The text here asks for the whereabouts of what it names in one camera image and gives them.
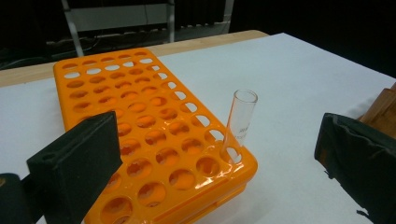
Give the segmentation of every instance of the orange test tube rack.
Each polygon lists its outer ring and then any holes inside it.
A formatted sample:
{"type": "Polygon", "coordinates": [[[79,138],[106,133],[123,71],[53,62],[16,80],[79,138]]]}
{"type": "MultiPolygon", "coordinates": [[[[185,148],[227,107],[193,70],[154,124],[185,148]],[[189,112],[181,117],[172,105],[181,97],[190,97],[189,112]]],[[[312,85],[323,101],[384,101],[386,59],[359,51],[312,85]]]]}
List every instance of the orange test tube rack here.
{"type": "Polygon", "coordinates": [[[148,49],[63,60],[54,74],[66,130],[95,114],[117,116],[122,166],[87,224],[192,223],[257,171],[245,147],[238,162],[221,158],[225,127],[148,49]]]}

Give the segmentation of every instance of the clear glass tube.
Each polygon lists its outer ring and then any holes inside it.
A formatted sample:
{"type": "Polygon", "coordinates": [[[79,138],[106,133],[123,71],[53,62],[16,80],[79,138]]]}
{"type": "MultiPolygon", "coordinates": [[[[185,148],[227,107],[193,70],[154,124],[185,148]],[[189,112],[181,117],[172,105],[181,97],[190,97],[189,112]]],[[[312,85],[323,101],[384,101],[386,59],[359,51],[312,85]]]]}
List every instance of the clear glass tube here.
{"type": "Polygon", "coordinates": [[[242,160],[239,148],[244,145],[248,126],[259,97],[254,91],[238,90],[233,94],[233,104],[227,122],[220,156],[228,163],[242,160]]]}

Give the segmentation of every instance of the table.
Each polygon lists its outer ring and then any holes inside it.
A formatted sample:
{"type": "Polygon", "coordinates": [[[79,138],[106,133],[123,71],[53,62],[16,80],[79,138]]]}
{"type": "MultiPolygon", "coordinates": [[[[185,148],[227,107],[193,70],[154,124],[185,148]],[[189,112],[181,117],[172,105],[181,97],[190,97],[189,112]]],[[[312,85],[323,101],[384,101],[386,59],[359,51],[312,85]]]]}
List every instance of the table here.
{"type": "MultiPolygon", "coordinates": [[[[246,139],[259,170],[242,194],[198,223],[371,223],[314,149],[325,112],[357,118],[394,78],[286,34],[250,31],[149,49],[223,123],[235,90],[259,95],[246,139]]],[[[0,173],[26,175],[23,159],[62,134],[52,66],[0,72],[0,173]]]]}

